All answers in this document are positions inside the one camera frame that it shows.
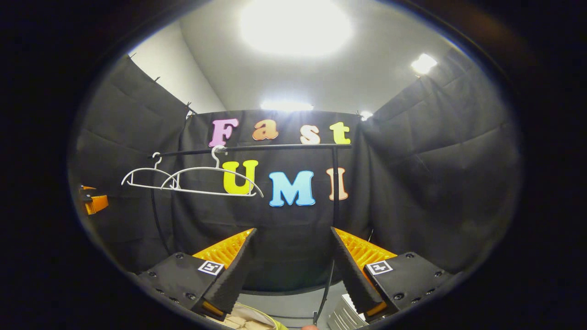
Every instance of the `pink letter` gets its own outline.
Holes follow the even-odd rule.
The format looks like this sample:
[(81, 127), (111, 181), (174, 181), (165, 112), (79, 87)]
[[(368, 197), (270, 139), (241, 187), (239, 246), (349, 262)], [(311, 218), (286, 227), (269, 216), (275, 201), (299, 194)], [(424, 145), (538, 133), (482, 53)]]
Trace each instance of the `pink letter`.
[(212, 133), (212, 141), (210, 141), (208, 146), (224, 146), (226, 145), (224, 136), (226, 136), (227, 139), (230, 138), (230, 135), (232, 134), (232, 128), (238, 126), (238, 120), (236, 118), (220, 119), (213, 121), (212, 124), (214, 124), (214, 132)]

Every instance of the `ceiling light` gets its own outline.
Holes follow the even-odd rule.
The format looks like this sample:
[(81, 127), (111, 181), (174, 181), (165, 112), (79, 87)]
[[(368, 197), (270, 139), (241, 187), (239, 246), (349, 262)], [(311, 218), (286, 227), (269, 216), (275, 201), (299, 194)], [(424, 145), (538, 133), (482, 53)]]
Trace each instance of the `ceiling light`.
[(266, 101), (261, 104), (261, 109), (280, 111), (308, 111), (314, 109), (314, 106), (308, 103)]
[(368, 111), (361, 111), (361, 113), (359, 113), (359, 114), (361, 116), (362, 121), (365, 121), (365, 120), (367, 120), (367, 118), (373, 116), (373, 113), (370, 113)]
[(344, 13), (327, 0), (256, 0), (241, 16), (242, 36), (263, 52), (320, 56), (350, 37)]
[(438, 64), (438, 62), (436, 62), (429, 55), (422, 54), (417, 60), (411, 63), (411, 66), (417, 73), (425, 75), (436, 64)]

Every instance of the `white plastic hanger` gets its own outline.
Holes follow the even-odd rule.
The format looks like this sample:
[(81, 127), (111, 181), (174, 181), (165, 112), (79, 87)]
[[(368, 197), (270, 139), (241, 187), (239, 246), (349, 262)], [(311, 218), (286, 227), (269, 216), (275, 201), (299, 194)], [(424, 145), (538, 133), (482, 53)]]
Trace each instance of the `white plastic hanger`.
[[(217, 150), (225, 150), (226, 147), (224, 146), (214, 146), (212, 148), (212, 158), (214, 158), (216, 160), (216, 167), (190, 167), (189, 169), (183, 169), (180, 171), (177, 171), (175, 173), (173, 173), (172, 175), (170, 175), (167, 180), (165, 180), (165, 182), (161, 185), (161, 189), (171, 189), (174, 191), (183, 191), (185, 193), (194, 193), (194, 194), (206, 194), (206, 195), (218, 195), (218, 196), (240, 196), (240, 197), (252, 197), (255, 196), (257, 193), (252, 193), (252, 189), (253, 187), (255, 187), (255, 189), (257, 189), (257, 191), (259, 192), (259, 194), (261, 195), (261, 197), (263, 197), (263, 192), (261, 191), (261, 189), (253, 182), (251, 181), (251, 179), (249, 179), (248, 177), (245, 177), (242, 174), (239, 174), (237, 172), (233, 172), (233, 171), (229, 171), (229, 170), (225, 170), (225, 169), (221, 169), (220, 168), (220, 161), (218, 159), (218, 157), (216, 157), (216, 152)], [(178, 183), (180, 181), (180, 174), (183, 172), (187, 172), (187, 171), (195, 171), (195, 170), (212, 170), (212, 171), (220, 171), (220, 172), (228, 172), (228, 173), (232, 173), (236, 176), (242, 177), (243, 179), (245, 179), (246, 181), (249, 182), (249, 192), (246, 194), (229, 194), (229, 193), (213, 193), (211, 191), (201, 191), (201, 190), (190, 190), (190, 189), (182, 189)], [(163, 188), (163, 186), (165, 186), (167, 184), (167, 182), (170, 179), (174, 179), (174, 177), (177, 176), (177, 181), (175, 186), (170, 185), (170, 188)]]
[[(154, 153), (154, 154), (152, 155), (152, 158), (155, 158), (155, 157), (157, 157), (159, 154), (160, 154), (160, 153)], [(124, 185), (124, 182), (126, 181), (126, 178), (128, 178), (128, 177), (130, 176), (130, 181), (126, 181), (126, 183), (128, 183), (130, 186), (135, 186), (135, 187), (142, 187), (142, 188), (152, 188), (152, 189), (165, 189), (165, 190), (172, 190), (172, 188), (163, 188), (163, 187), (155, 187), (155, 186), (145, 186), (144, 184), (136, 184), (136, 183), (134, 183), (134, 172), (137, 172), (137, 171), (142, 171), (142, 170), (147, 170), (147, 171), (155, 171), (155, 172), (163, 173), (163, 174), (165, 174), (165, 175), (168, 177), (168, 179), (170, 179), (170, 178), (171, 178), (171, 175), (169, 175), (169, 173), (167, 173), (167, 172), (165, 172), (165, 171), (161, 171), (161, 170), (159, 170), (159, 169), (157, 168), (157, 165), (158, 165), (159, 163), (161, 163), (161, 161), (162, 161), (162, 160), (163, 160), (163, 157), (159, 156), (159, 161), (155, 163), (155, 167), (154, 167), (153, 169), (152, 169), (152, 168), (150, 168), (150, 167), (143, 167), (143, 168), (140, 168), (140, 169), (134, 169), (134, 170), (130, 171), (130, 172), (129, 172), (129, 173), (128, 173), (128, 174), (127, 174), (127, 175), (126, 175), (126, 176), (125, 176), (125, 177), (122, 179), (122, 182), (120, 183), (120, 185), (121, 185), (121, 186), (123, 186), (123, 185)], [(178, 188), (181, 188), (181, 187), (180, 187), (180, 182), (179, 182), (179, 177), (177, 177), (177, 180), (176, 180), (176, 179), (173, 179), (173, 182), (174, 182), (174, 184), (175, 184), (175, 186), (176, 186), (176, 187), (178, 187)]]

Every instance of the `white wall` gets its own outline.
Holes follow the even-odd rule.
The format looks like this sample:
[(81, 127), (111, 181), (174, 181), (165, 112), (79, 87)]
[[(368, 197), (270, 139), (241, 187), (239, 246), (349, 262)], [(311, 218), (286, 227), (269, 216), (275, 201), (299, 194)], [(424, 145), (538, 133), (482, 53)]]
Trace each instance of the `white wall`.
[(197, 113), (226, 111), (185, 43), (179, 21), (158, 31), (129, 52), (153, 80)]

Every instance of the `black curtain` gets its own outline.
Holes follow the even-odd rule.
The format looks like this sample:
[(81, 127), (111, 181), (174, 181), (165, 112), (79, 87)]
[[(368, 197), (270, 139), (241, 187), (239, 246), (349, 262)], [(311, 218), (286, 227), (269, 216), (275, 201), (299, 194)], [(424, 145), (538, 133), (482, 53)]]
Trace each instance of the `black curtain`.
[(363, 122), (372, 150), (373, 242), (415, 251), (451, 272), (490, 252), (521, 186), (511, 115), (481, 67), (451, 50)]
[[(237, 173), (245, 175), (243, 161), (257, 160), (255, 183), (264, 192), (255, 197), (223, 197), (204, 194), (174, 193), (174, 237), (178, 248), (195, 253), (209, 245), (236, 233), (255, 227), (258, 229), (252, 248), (255, 258), (247, 276), (244, 289), (290, 293), (305, 291), (323, 285), (329, 275), (328, 264), (332, 259), (330, 226), (349, 230), (365, 239), (368, 228), (368, 169), (356, 168), (357, 155), (364, 153), (363, 139), (356, 129), (360, 119), (348, 113), (322, 111), (280, 112), (245, 110), (222, 113), (204, 113), (191, 116), (180, 137), (180, 150), (210, 149), (214, 126), (218, 119), (237, 119), (238, 126), (226, 140), (226, 146), (262, 146), (267, 144), (300, 144), (300, 128), (313, 125), (319, 130), (321, 143), (335, 143), (330, 126), (338, 122), (349, 128), (345, 134), (352, 149), (338, 150), (338, 166), (345, 169), (343, 182), (349, 197), (340, 201), (341, 217), (333, 222), (333, 201), (330, 200), (331, 182), (327, 169), (333, 167), (329, 149), (235, 151), (218, 154), (220, 164), (239, 162)], [(256, 141), (252, 134), (255, 124), (261, 120), (274, 120), (278, 136)], [(175, 170), (189, 167), (215, 166), (210, 154), (177, 157)], [(285, 203), (272, 207), (272, 172), (284, 172), (293, 183), (300, 171), (312, 171), (312, 197), (315, 204), (298, 206)], [(194, 171), (181, 175), (182, 188), (225, 192), (223, 173)], [(238, 178), (237, 185), (245, 183)]]
[[(300, 128), (315, 125), (321, 143), (334, 143), (330, 125), (344, 122), (352, 149), (339, 150), (349, 197), (333, 222), (329, 199), (330, 150), (241, 151), (225, 161), (257, 160), (255, 182), (265, 198), (155, 192), (167, 244), (195, 253), (240, 231), (259, 229), (255, 259), (244, 289), (300, 292), (324, 285), (332, 258), (329, 227), (348, 231), (395, 253), (415, 251), (451, 272), (475, 265), (501, 238), (517, 202), (521, 155), (509, 105), (490, 78), (456, 50), (361, 121), (336, 112), (245, 110), (205, 113), (185, 120), (186, 109), (137, 68), (122, 60), (102, 83), (88, 110), (78, 144), (83, 184), (109, 195), (110, 206), (89, 217), (104, 243), (130, 271), (166, 257), (153, 219), (148, 189), (121, 186), (130, 170), (152, 167), (153, 152), (211, 149), (219, 119), (238, 120), (227, 146), (300, 144)], [(256, 141), (255, 124), (271, 119), (278, 137)], [(210, 154), (166, 157), (159, 168), (215, 166)], [(269, 173), (290, 182), (310, 170), (311, 206), (271, 207)], [(141, 182), (162, 176), (143, 176)], [(182, 174), (181, 187), (224, 192), (223, 174)], [(238, 185), (244, 180), (237, 178)]]
[[(153, 167), (149, 156), (155, 151), (177, 150), (186, 113), (184, 104), (128, 56), (97, 86), (85, 113), (75, 154), (80, 184), (106, 194), (109, 205), (83, 220), (129, 271), (145, 270), (167, 253), (156, 229), (151, 191), (120, 183), (132, 169)], [(164, 158), (158, 168), (168, 172), (174, 161)], [(161, 176), (165, 175), (137, 173), (135, 182), (152, 184)], [(164, 239), (173, 249), (170, 195), (154, 193)]]

